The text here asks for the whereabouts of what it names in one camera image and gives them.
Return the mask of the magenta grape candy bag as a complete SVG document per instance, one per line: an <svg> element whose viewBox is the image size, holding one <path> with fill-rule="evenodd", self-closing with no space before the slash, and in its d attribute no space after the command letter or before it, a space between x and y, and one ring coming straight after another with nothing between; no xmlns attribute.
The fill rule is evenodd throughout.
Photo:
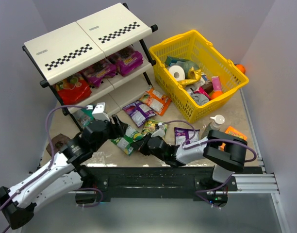
<svg viewBox="0 0 297 233"><path fill-rule="evenodd" d="M142 54L132 45L109 55L107 59L116 66L118 73L123 77L143 64Z"/></svg>

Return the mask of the teal candy bag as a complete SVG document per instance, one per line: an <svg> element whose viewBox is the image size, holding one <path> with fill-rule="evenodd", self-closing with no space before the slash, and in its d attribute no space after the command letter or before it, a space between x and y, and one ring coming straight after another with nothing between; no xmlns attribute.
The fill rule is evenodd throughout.
<svg viewBox="0 0 297 233"><path fill-rule="evenodd" d="M82 128L85 128L87 125L90 124L92 120L94 120L94 117L92 115L93 110L88 110L88 109L79 109L76 111L73 116L79 123L79 125Z"/></svg>

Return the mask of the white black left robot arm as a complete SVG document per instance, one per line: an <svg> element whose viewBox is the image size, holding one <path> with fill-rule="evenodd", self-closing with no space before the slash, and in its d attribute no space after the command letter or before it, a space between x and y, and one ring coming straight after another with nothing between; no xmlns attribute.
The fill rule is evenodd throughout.
<svg viewBox="0 0 297 233"><path fill-rule="evenodd" d="M9 228L27 224L46 203L69 191L81 189L86 173L81 163L90 159L107 140L123 137L128 124L118 116L94 119L52 156L51 160L12 187L0 187L0 213Z"/></svg>

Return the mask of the green fruit candy bag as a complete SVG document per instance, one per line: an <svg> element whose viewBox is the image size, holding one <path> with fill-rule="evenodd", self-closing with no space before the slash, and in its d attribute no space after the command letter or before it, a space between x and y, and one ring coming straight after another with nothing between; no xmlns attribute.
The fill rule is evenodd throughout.
<svg viewBox="0 0 297 233"><path fill-rule="evenodd" d="M153 134L156 130L156 126L158 123L160 123L161 121L157 121L157 120L154 120L154 119L149 119L145 122L144 126L143 126L143 129L142 129L142 132L141 134L143 136L145 136L146 134L150 133L150 134Z"/></svg>

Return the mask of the red fruit candy bag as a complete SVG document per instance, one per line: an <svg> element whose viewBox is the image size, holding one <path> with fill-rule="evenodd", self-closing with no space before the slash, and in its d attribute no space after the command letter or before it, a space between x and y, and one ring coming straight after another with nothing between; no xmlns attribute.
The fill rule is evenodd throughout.
<svg viewBox="0 0 297 233"><path fill-rule="evenodd" d="M65 105L77 104L92 93L89 84L80 73L75 73L57 82L53 87Z"/></svg>

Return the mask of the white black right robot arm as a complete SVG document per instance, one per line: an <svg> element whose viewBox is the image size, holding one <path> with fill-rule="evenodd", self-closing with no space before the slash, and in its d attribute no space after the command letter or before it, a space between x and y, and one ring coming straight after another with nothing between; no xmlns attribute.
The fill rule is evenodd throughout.
<svg viewBox="0 0 297 233"><path fill-rule="evenodd" d="M153 155L171 167L185 166L206 158L215 163L212 179L224 183L227 178L244 169L248 143L230 134L211 130L207 137L188 145L170 145L160 136L151 134L131 143L141 154Z"/></svg>

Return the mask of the green lime candy bag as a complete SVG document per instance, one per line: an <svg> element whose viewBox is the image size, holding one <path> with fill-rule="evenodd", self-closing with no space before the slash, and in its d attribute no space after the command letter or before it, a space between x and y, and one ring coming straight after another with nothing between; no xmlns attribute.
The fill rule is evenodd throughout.
<svg viewBox="0 0 297 233"><path fill-rule="evenodd" d="M143 135L139 131L131 126L128 126L123 137L111 139L111 142L120 148L126 155L130 156L134 151L131 144L135 141L141 140L142 138Z"/></svg>

